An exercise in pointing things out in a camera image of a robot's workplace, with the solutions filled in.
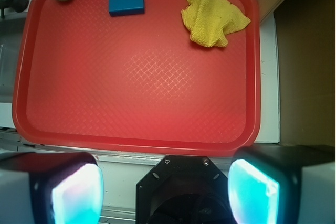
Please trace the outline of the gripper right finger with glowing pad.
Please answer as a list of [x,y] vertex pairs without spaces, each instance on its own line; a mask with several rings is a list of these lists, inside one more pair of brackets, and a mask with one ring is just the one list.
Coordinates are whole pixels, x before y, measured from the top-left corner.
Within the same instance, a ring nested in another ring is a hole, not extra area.
[[237,223],[335,223],[335,148],[239,148],[228,172]]

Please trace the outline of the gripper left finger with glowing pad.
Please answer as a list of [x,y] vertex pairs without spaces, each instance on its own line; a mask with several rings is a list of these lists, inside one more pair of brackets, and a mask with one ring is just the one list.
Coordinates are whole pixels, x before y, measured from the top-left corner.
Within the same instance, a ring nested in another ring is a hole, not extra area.
[[1,223],[98,223],[103,191],[90,153],[1,154]]

